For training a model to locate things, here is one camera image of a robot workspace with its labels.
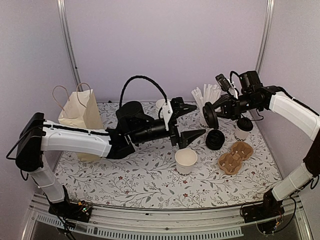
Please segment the stack of black lids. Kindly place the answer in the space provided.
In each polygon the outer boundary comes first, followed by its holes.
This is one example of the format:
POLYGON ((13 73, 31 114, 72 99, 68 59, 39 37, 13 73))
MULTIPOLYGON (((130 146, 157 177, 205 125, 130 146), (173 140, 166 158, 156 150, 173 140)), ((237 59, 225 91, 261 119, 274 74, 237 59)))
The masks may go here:
POLYGON ((225 142, 225 135, 218 129, 208 132, 205 144, 210 150, 220 150, 225 142))

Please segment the stack of white paper cups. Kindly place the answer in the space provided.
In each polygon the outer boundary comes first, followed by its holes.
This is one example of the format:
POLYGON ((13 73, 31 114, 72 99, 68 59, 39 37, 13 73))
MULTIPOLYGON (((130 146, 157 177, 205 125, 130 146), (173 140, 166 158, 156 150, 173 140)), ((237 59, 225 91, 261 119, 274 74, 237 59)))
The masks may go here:
POLYGON ((156 103, 155 103, 155 110, 156 110, 156 116, 161 119, 163 118, 163 110, 162 110, 162 107, 165 103, 165 99, 162 98, 162 99, 159 99, 156 103))

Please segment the white paper cup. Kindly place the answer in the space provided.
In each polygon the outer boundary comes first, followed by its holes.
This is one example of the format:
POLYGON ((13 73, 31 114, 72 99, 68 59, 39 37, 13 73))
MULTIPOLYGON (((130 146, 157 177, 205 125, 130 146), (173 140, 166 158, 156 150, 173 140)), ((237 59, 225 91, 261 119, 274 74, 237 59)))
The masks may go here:
POLYGON ((249 136, 249 134, 250 134, 249 131, 244 131, 239 128, 236 128, 233 133, 233 137, 238 142, 244 142, 246 138, 249 136))
POLYGON ((190 149, 184 148, 176 151, 175 155, 176 169, 179 175, 187 176, 191 173, 198 160, 197 153, 190 149))

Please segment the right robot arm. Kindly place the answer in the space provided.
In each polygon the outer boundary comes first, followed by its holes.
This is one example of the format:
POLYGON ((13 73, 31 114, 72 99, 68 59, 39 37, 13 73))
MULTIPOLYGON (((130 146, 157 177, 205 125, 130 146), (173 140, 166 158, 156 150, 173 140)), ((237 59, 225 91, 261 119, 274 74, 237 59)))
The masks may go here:
POLYGON ((224 94, 203 107, 204 118, 210 128, 219 127, 219 118, 238 120, 249 110, 267 110, 292 124, 291 137, 304 137, 311 143, 302 163, 263 195, 258 213, 262 218, 269 218, 285 198, 320 179, 320 115, 283 87, 263 85, 255 70, 238 74, 237 77, 240 90, 233 86, 231 78, 223 74, 215 77, 224 94))

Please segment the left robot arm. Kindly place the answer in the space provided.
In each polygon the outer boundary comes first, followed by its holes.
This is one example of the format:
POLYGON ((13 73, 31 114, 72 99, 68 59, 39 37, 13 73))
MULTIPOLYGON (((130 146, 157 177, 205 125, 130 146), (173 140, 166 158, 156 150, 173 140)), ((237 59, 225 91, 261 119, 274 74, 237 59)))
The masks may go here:
POLYGON ((74 205, 69 202, 65 187, 45 165, 44 152, 67 151, 118 160, 134 153, 139 144, 163 138, 169 138, 172 146, 184 149, 206 132, 205 129, 179 132, 177 119, 197 108, 184 103, 182 97, 166 99, 162 113, 155 119, 145 114, 139 101, 123 103, 124 93, 123 89, 115 112, 116 128, 65 126, 46 120, 42 112, 37 112, 6 155, 7 160, 14 161, 21 172, 26 172, 34 179, 63 217, 70 217, 74 213, 74 205))

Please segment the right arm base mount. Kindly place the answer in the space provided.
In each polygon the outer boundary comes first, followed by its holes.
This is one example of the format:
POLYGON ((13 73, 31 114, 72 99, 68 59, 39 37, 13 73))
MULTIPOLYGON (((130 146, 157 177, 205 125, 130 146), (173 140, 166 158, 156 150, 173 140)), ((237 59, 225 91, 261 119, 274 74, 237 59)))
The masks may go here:
POLYGON ((283 201, 277 201, 272 194, 272 191, 269 190, 263 195, 262 203, 252 203, 249 204, 249 206, 242 206, 239 213, 243 217, 245 223, 273 218, 273 220, 262 222, 257 225, 257 228, 261 233, 268 235, 277 231, 285 210, 283 201))

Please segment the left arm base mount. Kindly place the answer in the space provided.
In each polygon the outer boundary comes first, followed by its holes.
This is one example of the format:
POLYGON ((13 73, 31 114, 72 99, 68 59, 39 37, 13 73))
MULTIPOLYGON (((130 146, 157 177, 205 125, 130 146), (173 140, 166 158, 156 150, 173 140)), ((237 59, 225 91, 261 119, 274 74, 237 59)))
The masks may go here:
POLYGON ((92 214, 92 206, 83 200, 78 203, 69 201, 49 202, 48 212, 61 218, 88 223, 92 214))

